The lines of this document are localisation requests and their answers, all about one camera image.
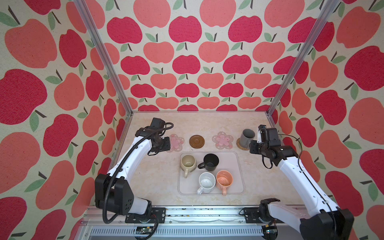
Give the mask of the pink flower coaster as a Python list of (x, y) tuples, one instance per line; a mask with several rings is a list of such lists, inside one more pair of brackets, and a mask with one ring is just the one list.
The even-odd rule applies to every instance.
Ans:
[(219, 132), (217, 135), (212, 137), (212, 141), (215, 143), (215, 147), (218, 150), (230, 150), (233, 148), (234, 138), (224, 132)]
[(169, 153), (180, 152), (183, 149), (183, 144), (185, 142), (184, 138), (178, 137), (176, 134), (172, 134), (170, 135), (170, 141), (171, 149), (169, 150)]

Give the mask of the grey mug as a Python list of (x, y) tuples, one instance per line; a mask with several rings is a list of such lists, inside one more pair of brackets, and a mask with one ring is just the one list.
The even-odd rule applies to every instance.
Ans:
[(255, 132), (251, 129), (244, 129), (239, 138), (239, 146), (244, 149), (250, 148), (251, 141), (255, 138)]

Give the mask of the woven rattan round coaster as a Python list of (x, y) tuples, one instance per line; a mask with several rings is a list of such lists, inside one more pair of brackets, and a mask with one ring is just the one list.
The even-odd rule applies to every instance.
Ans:
[(240, 145), (240, 138), (237, 139), (237, 141), (236, 141), (236, 145), (237, 145), (237, 147), (238, 147), (240, 150), (242, 150), (242, 151), (249, 151), (249, 150), (250, 150), (250, 148), (244, 148), (244, 147), (242, 147), (242, 146)]

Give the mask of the beige mug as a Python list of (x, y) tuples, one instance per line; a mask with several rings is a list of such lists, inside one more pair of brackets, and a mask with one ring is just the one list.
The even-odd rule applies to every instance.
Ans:
[(192, 155), (185, 155), (180, 161), (180, 168), (182, 170), (182, 176), (187, 178), (189, 173), (193, 172), (197, 167), (197, 162), (195, 157)]

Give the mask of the brown wooden round coaster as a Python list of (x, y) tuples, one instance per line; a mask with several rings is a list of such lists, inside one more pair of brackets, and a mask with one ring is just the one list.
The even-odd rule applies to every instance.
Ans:
[(193, 135), (189, 139), (189, 144), (194, 149), (200, 149), (205, 145), (205, 139), (201, 135)]

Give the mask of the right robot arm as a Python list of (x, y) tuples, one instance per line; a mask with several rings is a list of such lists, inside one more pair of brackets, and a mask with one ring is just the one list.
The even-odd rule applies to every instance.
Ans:
[(276, 198), (260, 202), (258, 217), (265, 223), (265, 239), (275, 239), (276, 229), (271, 226), (280, 220), (298, 231), (304, 240), (347, 240), (350, 237), (354, 216), (341, 209), (319, 187), (302, 164), (301, 156), (291, 146), (283, 146), (275, 128), (258, 127), (258, 139), (250, 143), (250, 153), (269, 159), (290, 180), (303, 200), (306, 209), (296, 210)]

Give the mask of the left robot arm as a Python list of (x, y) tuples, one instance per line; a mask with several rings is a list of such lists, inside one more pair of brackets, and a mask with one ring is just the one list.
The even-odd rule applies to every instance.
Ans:
[(149, 216), (152, 203), (136, 197), (130, 181), (145, 156), (154, 156), (171, 149), (171, 140), (164, 137), (174, 127), (159, 118), (153, 118), (149, 126), (140, 128), (129, 150), (106, 174), (95, 179), (95, 205), (103, 211), (103, 221), (109, 223), (117, 216)]

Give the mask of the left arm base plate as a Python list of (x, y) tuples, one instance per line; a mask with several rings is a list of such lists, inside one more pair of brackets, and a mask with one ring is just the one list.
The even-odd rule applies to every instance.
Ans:
[(152, 208), (150, 214), (144, 215), (128, 215), (125, 223), (127, 224), (154, 224), (158, 221), (160, 224), (165, 223), (166, 208)]

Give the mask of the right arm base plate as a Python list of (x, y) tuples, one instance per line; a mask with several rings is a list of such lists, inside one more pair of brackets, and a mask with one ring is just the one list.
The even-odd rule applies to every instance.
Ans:
[(273, 219), (269, 211), (265, 207), (243, 208), (239, 211), (239, 215), (243, 216), (247, 224), (282, 224), (278, 219)]

